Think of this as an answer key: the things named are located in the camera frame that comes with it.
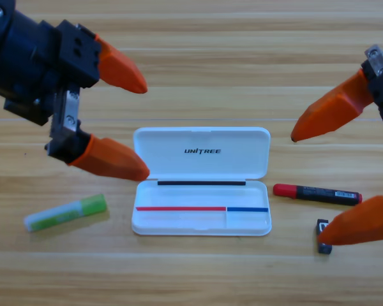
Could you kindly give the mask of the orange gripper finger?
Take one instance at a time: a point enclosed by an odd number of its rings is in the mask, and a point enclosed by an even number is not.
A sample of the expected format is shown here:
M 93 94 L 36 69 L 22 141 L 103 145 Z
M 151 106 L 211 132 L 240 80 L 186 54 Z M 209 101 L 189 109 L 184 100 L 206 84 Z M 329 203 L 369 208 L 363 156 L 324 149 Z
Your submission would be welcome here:
M 150 174 L 145 162 L 131 148 L 81 129 L 64 140 L 51 140 L 45 149 L 50 157 L 97 176 L 143 181 Z
M 327 245 L 354 245 L 383 240 L 383 196 L 375 196 L 337 215 L 318 241 Z

